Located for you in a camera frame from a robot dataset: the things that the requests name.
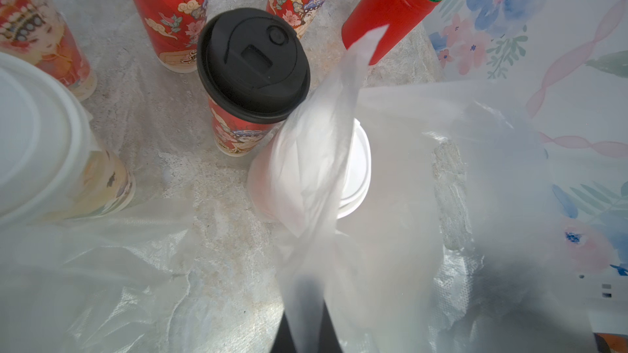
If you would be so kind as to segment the clear plastic carrier bag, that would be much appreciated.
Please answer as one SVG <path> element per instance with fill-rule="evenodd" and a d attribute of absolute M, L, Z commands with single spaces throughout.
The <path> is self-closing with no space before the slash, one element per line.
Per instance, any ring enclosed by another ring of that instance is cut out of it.
<path fill-rule="evenodd" d="M 135 198 L 1 224 L 2 351 L 267 352 L 285 313 L 309 352 L 323 303 L 346 352 L 595 351 L 543 148 L 499 85 L 361 90 L 366 46 L 328 63 L 287 123 L 306 163 L 294 235 L 252 204 L 258 155 L 215 148 L 197 74 L 137 34 L 88 50 L 90 126 Z M 371 184 L 339 219 L 356 119 Z"/>

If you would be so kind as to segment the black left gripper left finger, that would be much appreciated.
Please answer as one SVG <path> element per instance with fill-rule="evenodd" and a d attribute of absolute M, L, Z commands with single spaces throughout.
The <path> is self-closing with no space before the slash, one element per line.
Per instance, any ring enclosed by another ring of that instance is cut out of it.
<path fill-rule="evenodd" d="M 271 353 L 292 353 L 292 336 L 286 314 L 283 313 L 276 337 L 271 347 Z"/>

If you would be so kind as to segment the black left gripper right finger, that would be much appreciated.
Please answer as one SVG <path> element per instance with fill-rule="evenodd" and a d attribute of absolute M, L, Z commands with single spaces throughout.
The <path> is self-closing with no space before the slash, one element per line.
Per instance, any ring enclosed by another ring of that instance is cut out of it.
<path fill-rule="evenodd" d="M 327 305 L 323 303 L 321 329 L 319 333 L 319 353 L 343 353 L 340 342 L 335 333 Z"/>

